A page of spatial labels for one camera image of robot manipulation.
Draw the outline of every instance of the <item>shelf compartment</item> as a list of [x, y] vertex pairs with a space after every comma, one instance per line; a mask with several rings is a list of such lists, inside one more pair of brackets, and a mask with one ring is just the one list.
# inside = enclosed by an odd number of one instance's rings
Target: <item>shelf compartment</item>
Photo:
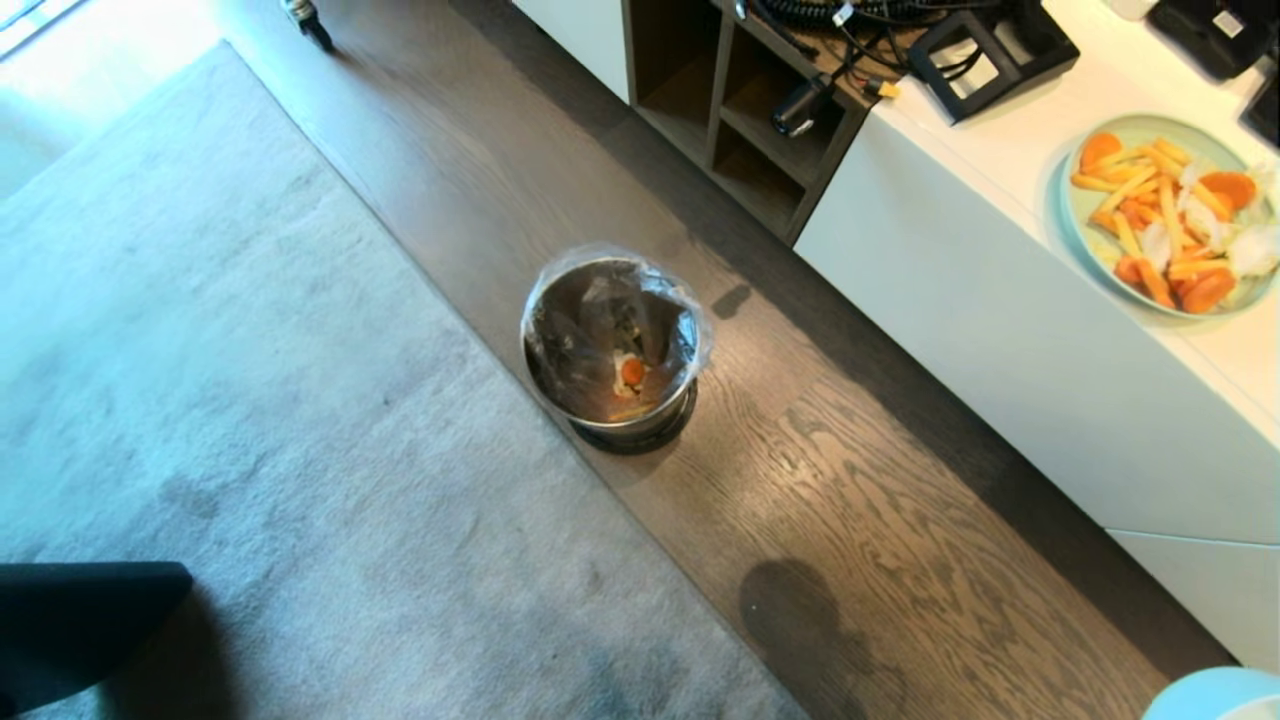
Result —
[[719, 131], [710, 176], [774, 236], [786, 237], [805, 190], [732, 126]]
[[631, 79], [636, 110], [705, 167], [722, 15], [712, 4], [634, 0]]
[[735, 27], [721, 118], [794, 181], [809, 187], [818, 178], [845, 110], [831, 101], [808, 132], [799, 137], [781, 135], [773, 128], [773, 110], [805, 79], [741, 27]]
[[707, 151], [714, 81], [714, 53], [699, 55], [636, 106], [667, 141], [696, 163]]

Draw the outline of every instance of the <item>light blue object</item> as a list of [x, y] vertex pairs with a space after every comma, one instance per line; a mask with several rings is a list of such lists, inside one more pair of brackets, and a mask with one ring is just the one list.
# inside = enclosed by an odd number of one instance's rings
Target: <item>light blue object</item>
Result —
[[[1231, 306], [1219, 307], [1203, 315], [1192, 315], [1190, 313], [1183, 313], [1181, 310], [1170, 310], [1169, 307], [1164, 307], [1162, 305], [1153, 302], [1146, 295], [1120, 282], [1120, 278], [1112, 274], [1112, 268], [1097, 256], [1096, 247], [1100, 245], [1114, 246], [1116, 245], [1115, 240], [1089, 224], [1089, 215], [1092, 215], [1098, 205], [1106, 200], [1107, 193], [1084, 190], [1071, 184], [1071, 173], [1076, 172], [1080, 167], [1080, 151], [1084, 149], [1084, 141], [1100, 132], [1110, 132], [1120, 138], [1120, 142], [1123, 142], [1125, 147], [1149, 145], [1151, 142], [1155, 142], [1157, 137], [1162, 137], [1187, 150], [1192, 158], [1207, 160], [1219, 170], [1243, 172], [1248, 169], [1244, 160], [1204, 131], [1192, 127], [1181, 120], [1175, 120], [1162, 115], [1121, 115], [1119, 118], [1110, 119], [1083, 135], [1076, 142], [1075, 151], [1066, 159], [1066, 164], [1059, 174], [1057, 201], [1060, 205], [1062, 229], [1066, 232], [1068, 237], [1073, 238], [1080, 246], [1080, 250], [1083, 251], [1080, 255], [1088, 258], [1085, 263], [1092, 265], [1091, 269], [1098, 270], [1094, 274], [1106, 278], [1105, 282], [1115, 288], [1120, 295], [1124, 295], [1130, 300], [1140, 302], [1142, 305], [1160, 313], [1176, 315], [1179, 318], [1208, 319], [1235, 315], [1243, 313], [1262, 300], [1262, 297], [1266, 296], [1275, 284], [1275, 270], [1265, 277], [1240, 278], [1240, 287], [1235, 291], [1234, 297], [1230, 299]], [[1267, 199], [1263, 199], [1263, 202], [1266, 202], [1263, 214], [1266, 215], [1267, 222], [1275, 222], [1275, 209], [1271, 208]]]
[[1248, 667], [1212, 667], [1165, 688], [1142, 720], [1233, 720], [1236, 712], [1276, 700], [1280, 676]]

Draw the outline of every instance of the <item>white cabinet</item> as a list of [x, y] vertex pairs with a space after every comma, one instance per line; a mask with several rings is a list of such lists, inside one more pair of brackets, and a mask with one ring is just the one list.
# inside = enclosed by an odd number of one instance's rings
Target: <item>white cabinet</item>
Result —
[[796, 252], [1229, 650], [1276, 670], [1280, 448], [911, 131], [870, 113]]
[[1244, 665], [1280, 673], [1280, 548], [1111, 530]]
[[515, 3], [614, 95], [623, 102], [630, 102], [622, 0], [515, 0]]

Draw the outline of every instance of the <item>black chair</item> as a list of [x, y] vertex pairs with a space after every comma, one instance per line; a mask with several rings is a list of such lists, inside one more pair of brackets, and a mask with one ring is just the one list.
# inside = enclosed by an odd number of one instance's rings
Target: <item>black chair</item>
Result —
[[106, 679], [191, 584], [180, 562], [0, 565], [0, 717]]

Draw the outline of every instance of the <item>wooden shelf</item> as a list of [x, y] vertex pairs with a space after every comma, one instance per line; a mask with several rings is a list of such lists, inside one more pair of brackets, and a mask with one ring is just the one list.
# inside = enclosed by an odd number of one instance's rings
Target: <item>wooden shelf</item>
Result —
[[712, 117], [712, 86], [716, 82], [716, 54], [712, 50], [677, 70], [636, 106], [668, 142], [699, 164], [707, 151]]
[[[810, 77], [818, 70], [835, 73], [836, 69], [844, 64], [845, 42], [838, 36], [822, 32], [794, 31], [792, 35], [795, 35], [797, 40], [818, 49], [818, 56], [809, 60], [801, 55], [799, 50], [788, 45], [787, 41], [782, 40], [778, 33], [773, 32], [773, 29], [756, 19], [755, 15], [751, 15], [745, 20], [735, 18], [735, 22], [739, 27], [749, 32], [751, 37], [763, 42], [769, 50], [773, 51], [774, 55], [785, 60], [797, 73], [801, 73], [805, 77]], [[913, 42], [915, 42], [915, 38], [922, 35], [924, 35], [924, 28], [909, 28], [899, 32], [896, 37], [902, 47], [909, 47]], [[864, 37], [861, 40], [868, 41], [869, 38]], [[879, 41], [873, 50], [877, 50], [886, 58], [891, 58], [893, 55], [893, 50], [886, 40]], [[891, 81], [897, 81], [902, 77], [900, 73], [896, 73], [874, 60], [868, 60], [867, 58], [858, 60], [854, 67], [864, 73], [870, 73]], [[867, 95], [861, 91], [861, 88], [854, 85], [849, 76], [837, 79], [836, 87], [840, 90], [840, 92], [836, 94], [836, 100], [845, 108], [861, 109], [865, 111], [870, 110], [870, 108], [878, 101], [877, 97]]]
[[777, 73], [762, 73], [733, 94], [721, 108], [721, 118], [773, 160], [797, 183], [809, 187], [818, 177], [827, 147], [844, 110], [828, 105], [809, 132], [786, 137], [773, 128], [772, 115], [783, 99], [796, 90], [800, 79]]
[[[732, 135], [733, 131], [721, 131]], [[805, 188], [787, 177], [776, 164], [741, 137], [726, 137], [732, 143], [712, 168], [710, 176], [756, 220], [780, 238], [787, 236], [791, 220], [804, 199]]]
[[[874, 99], [842, 77], [833, 102], [796, 138], [773, 110], [845, 56], [836, 36], [797, 33], [810, 61], [730, 0], [622, 0], [627, 76], [636, 111], [773, 232], [794, 245]], [[859, 63], [864, 70], [879, 72]]]

